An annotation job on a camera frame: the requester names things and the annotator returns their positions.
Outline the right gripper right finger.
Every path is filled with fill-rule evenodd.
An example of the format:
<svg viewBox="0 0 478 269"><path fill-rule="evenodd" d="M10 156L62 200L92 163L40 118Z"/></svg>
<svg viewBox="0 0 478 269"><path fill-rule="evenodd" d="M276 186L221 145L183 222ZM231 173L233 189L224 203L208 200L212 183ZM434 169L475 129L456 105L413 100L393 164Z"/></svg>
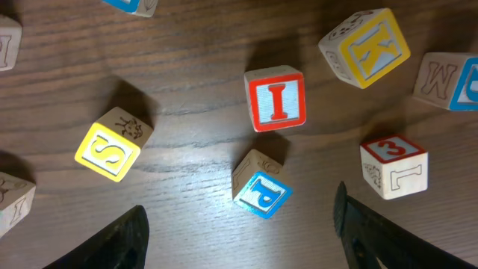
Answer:
<svg viewBox="0 0 478 269"><path fill-rule="evenodd" d="M335 195L333 220L350 268L477 269L352 198L343 182Z"/></svg>

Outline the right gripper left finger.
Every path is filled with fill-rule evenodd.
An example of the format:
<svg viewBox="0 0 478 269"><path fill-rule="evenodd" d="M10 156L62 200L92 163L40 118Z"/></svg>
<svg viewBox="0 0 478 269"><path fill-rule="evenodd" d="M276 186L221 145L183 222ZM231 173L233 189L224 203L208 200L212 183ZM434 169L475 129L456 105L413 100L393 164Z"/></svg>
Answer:
<svg viewBox="0 0 478 269"><path fill-rule="evenodd" d="M144 269L148 243L146 210L136 205L46 269Z"/></svg>

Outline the red I block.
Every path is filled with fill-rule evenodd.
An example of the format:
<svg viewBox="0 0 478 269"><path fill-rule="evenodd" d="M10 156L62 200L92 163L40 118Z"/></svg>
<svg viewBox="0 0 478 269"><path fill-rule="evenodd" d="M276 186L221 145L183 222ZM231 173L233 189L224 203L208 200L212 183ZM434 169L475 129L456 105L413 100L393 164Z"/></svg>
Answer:
<svg viewBox="0 0 478 269"><path fill-rule="evenodd" d="M301 126L306 121L304 75L288 65L244 73L249 114L256 132Z"/></svg>

